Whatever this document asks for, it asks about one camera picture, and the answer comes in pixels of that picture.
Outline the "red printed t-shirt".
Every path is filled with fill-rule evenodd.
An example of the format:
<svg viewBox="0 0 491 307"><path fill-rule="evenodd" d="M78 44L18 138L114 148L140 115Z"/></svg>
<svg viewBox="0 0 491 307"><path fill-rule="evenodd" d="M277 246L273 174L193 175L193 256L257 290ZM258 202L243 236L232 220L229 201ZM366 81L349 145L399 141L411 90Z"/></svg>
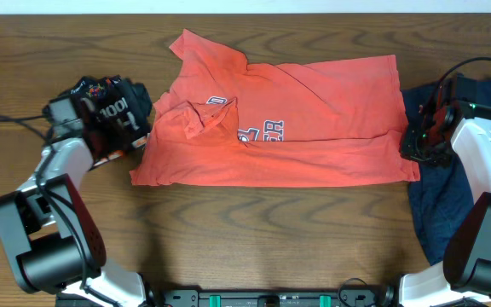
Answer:
<svg viewBox="0 0 491 307"><path fill-rule="evenodd" d="M251 64L184 31L155 103L135 185L349 187L416 182L399 153L408 121L396 58Z"/></svg>

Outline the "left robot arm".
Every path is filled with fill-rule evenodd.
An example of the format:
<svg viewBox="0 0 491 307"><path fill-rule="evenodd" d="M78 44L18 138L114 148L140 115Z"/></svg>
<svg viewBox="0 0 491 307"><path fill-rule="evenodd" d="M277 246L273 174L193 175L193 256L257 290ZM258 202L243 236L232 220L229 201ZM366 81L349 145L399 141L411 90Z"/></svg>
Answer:
<svg viewBox="0 0 491 307"><path fill-rule="evenodd" d="M143 277L107 258L78 188L96 167L143 147L148 103L65 95L45 116L42 158L14 192L0 196L0 241L18 287L64 294L59 306L154 306Z"/></svg>

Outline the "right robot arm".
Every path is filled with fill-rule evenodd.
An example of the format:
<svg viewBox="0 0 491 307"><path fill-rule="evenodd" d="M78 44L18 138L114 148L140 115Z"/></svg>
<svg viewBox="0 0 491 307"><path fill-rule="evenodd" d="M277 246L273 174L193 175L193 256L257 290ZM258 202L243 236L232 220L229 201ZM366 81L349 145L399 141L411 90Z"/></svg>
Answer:
<svg viewBox="0 0 491 307"><path fill-rule="evenodd" d="M475 306L491 302L491 106L478 82L457 74L439 83L407 128L401 156L422 165L465 169L472 208L443 260L399 281L400 306Z"/></svg>

